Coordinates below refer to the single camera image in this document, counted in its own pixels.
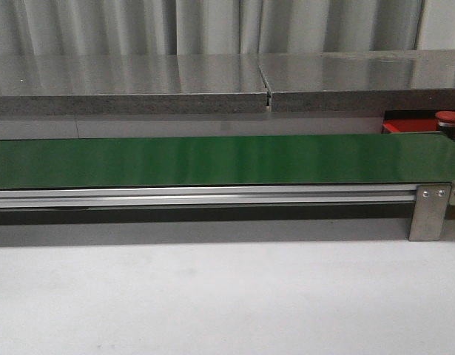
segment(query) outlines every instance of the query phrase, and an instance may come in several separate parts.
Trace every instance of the green conveyor belt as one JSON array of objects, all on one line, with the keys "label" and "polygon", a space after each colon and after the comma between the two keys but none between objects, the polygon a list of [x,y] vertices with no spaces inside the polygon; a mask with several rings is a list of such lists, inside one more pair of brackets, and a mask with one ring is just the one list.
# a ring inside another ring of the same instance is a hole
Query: green conveyor belt
[{"label": "green conveyor belt", "polygon": [[0,189],[453,180],[441,135],[0,141]]}]

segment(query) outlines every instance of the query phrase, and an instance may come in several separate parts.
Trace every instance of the curtain fold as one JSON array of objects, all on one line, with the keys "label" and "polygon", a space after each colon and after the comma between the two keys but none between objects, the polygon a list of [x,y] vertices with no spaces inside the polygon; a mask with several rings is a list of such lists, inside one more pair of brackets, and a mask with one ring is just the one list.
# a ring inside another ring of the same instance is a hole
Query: curtain fold
[{"label": "curtain fold", "polygon": [[455,49],[455,0],[0,0],[0,55]]}]

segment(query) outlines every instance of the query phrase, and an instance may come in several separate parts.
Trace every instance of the white surface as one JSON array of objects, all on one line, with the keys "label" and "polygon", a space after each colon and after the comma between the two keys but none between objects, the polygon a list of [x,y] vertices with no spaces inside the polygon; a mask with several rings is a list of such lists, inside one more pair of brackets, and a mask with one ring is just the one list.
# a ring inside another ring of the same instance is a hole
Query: white surface
[{"label": "white surface", "polygon": [[[283,239],[307,222],[2,226],[0,236]],[[340,239],[344,223],[323,231]],[[455,242],[0,248],[0,354],[452,355]]]}]

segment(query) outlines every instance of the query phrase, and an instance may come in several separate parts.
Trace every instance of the conveyor belt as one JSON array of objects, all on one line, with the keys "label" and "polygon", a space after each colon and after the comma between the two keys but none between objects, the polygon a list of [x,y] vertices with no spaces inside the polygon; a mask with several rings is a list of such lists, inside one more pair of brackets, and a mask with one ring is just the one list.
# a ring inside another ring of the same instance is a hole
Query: conveyor belt
[{"label": "conveyor belt", "polygon": [[0,210],[417,202],[442,224],[453,183],[441,135],[0,141]]}]

